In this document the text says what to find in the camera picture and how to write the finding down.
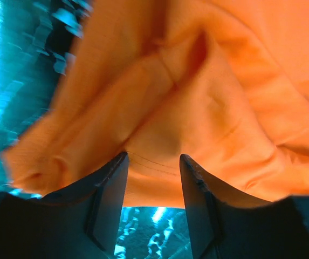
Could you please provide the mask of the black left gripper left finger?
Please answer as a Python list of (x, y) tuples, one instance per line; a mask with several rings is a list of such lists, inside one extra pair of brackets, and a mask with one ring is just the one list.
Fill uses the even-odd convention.
[(55, 210), (49, 258), (114, 257), (128, 166), (128, 154), (122, 152), (99, 170), (41, 198)]

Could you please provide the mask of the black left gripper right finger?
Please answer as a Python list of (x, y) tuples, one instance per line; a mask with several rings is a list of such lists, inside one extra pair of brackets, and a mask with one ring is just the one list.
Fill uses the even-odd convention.
[(189, 155), (180, 155), (180, 176), (193, 258), (220, 258), (219, 204), (252, 209), (271, 202), (249, 195), (207, 172)]

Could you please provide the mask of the orange t shirt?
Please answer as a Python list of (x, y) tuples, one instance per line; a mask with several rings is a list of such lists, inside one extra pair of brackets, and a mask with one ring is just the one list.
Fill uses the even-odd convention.
[(46, 195), (129, 155), (126, 207), (184, 206), (179, 158), (309, 195), (309, 1), (94, 1), (50, 110), (1, 157)]

